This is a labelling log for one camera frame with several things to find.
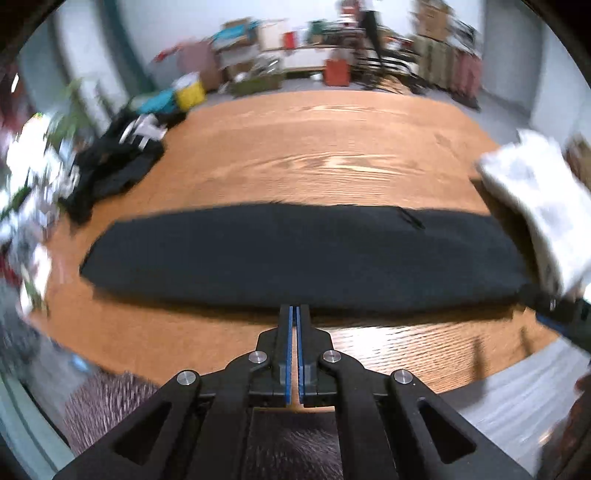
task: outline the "orange box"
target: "orange box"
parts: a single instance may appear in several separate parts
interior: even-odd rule
[[[348,87],[350,72],[347,60],[326,60],[324,62],[324,83],[329,87]]]

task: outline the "black cloth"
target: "black cloth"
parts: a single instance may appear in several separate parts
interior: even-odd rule
[[[117,222],[80,274],[130,299],[397,313],[510,301],[527,282],[493,217],[282,203]]]
[[[121,110],[103,136],[76,156],[74,164],[80,168],[80,181],[68,198],[59,200],[73,222],[86,223],[96,202],[129,190],[164,155],[159,141],[149,140],[143,150],[139,147],[140,138],[133,143],[119,143],[127,126],[138,118],[135,112]],[[160,125],[172,128],[186,114],[158,113],[156,118]]]
[[[379,42],[378,22],[375,19],[375,12],[373,10],[363,12],[363,18],[361,19],[360,26],[365,30],[365,34],[368,36],[372,47],[378,55],[378,60],[381,63],[382,68],[385,68],[384,60],[382,58],[382,46]]]

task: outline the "wood grain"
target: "wood grain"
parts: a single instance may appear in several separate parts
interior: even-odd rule
[[[79,278],[78,265],[114,220],[278,200],[486,213],[473,162],[497,147],[453,106],[349,90],[279,93],[203,108],[165,140],[167,152],[152,172],[126,195],[98,204],[88,225],[75,231],[67,219],[60,221],[48,245],[54,257],[51,318],[35,319],[87,359],[158,383],[184,368],[202,374],[223,368],[252,350],[276,315],[163,309],[96,294]],[[556,337],[531,312],[490,307],[412,319],[316,321],[336,348],[366,367],[408,368],[436,391],[498,372]]]

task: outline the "black clothing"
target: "black clothing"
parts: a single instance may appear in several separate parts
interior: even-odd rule
[[[140,300],[396,313],[512,301],[527,282],[490,216],[283,203],[116,222],[80,275]]]

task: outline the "person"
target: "person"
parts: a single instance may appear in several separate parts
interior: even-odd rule
[[[378,60],[382,66],[382,72],[384,73],[386,67],[382,58],[382,46],[379,41],[378,22],[374,10],[374,2],[373,0],[356,0],[356,8],[358,10],[359,26],[365,30],[367,38],[378,55]]]

